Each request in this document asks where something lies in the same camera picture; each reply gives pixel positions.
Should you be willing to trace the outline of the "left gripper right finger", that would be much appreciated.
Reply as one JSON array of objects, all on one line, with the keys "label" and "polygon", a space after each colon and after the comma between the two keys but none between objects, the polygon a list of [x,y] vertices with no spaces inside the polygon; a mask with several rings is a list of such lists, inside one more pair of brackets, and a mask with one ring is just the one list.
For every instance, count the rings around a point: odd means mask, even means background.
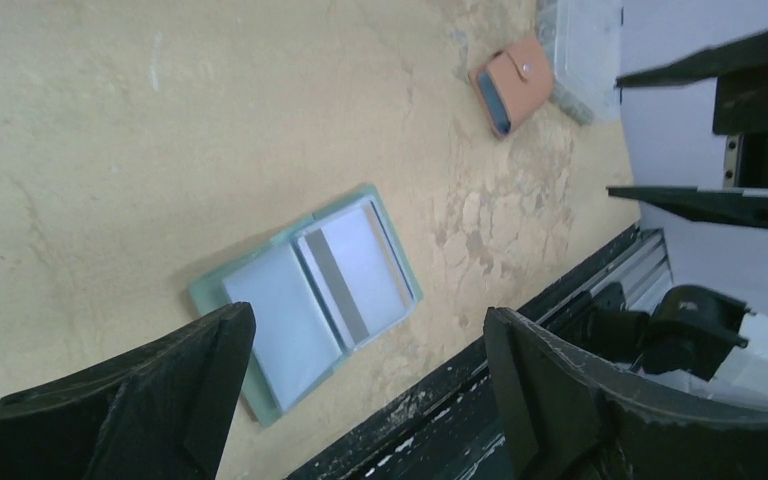
[{"label": "left gripper right finger", "polygon": [[768,479],[768,409],[633,374],[509,308],[484,340],[518,479]]}]

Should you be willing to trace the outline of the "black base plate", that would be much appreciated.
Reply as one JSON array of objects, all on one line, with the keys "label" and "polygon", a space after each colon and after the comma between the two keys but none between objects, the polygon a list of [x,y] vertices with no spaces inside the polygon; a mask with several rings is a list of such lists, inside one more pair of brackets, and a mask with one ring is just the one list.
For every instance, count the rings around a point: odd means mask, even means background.
[{"label": "black base plate", "polygon": [[292,479],[510,479],[482,338],[290,473]]}]

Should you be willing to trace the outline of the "green card holder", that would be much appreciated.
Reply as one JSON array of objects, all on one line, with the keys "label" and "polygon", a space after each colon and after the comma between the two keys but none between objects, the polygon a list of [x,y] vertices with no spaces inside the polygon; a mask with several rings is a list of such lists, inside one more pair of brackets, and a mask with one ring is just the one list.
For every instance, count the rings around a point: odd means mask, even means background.
[{"label": "green card holder", "polygon": [[191,281],[196,310],[247,302],[256,322],[241,394],[269,427],[423,298],[378,189],[363,184]]}]

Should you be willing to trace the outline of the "pink leather pouch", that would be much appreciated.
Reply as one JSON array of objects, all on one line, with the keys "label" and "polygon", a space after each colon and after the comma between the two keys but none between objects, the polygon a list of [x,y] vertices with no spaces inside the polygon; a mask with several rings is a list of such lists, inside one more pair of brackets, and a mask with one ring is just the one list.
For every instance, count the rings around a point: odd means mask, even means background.
[{"label": "pink leather pouch", "polygon": [[535,33],[497,51],[469,72],[493,135],[506,138],[551,96],[554,75]]}]

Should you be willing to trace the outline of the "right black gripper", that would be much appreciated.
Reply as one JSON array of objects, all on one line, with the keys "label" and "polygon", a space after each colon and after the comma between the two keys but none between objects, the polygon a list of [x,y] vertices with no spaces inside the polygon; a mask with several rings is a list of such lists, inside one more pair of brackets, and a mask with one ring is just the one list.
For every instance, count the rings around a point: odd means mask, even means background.
[{"label": "right black gripper", "polygon": [[[768,189],[768,30],[620,76],[615,86],[672,87],[715,77],[713,133],[726,138],[723,186]],[[660,186],[610,186],[607,192],[691,222],[768,230],[767,195]]]}]

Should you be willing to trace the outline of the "aluminium rail frame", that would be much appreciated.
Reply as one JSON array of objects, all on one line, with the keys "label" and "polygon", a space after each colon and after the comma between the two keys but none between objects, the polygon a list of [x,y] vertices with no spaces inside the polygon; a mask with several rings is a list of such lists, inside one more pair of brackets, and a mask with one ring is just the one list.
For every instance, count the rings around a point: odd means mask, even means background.
[{"label": "aluminium rail frame", "polygon": [[622,286],[629,310],[653,313],[663,296],[674,286],[666,241],[661,229],[639,231],[631,246],[608,263],[588,284],[595,297],[611,283]]}]

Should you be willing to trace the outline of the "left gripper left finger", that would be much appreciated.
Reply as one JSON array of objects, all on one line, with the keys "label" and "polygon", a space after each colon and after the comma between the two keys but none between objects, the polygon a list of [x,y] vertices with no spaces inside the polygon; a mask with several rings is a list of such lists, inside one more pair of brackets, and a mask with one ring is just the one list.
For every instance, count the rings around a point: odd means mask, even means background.
[{"label": "left gripper left finger", "polygon": [[0,400],[0,479],[212,479],[256,330],[233,303]]}]

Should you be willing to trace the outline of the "clear plastic organizer box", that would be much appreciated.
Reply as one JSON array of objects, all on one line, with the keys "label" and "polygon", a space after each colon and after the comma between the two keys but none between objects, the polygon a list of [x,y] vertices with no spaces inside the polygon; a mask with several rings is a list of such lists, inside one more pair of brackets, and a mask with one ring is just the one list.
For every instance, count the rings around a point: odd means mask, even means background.
[{"label": "clear plastic organizer box", "polygon": [[622,13],[615,0],[537,3],[536,33],[554,74],[550,100],[581,125],[619,119]]}]

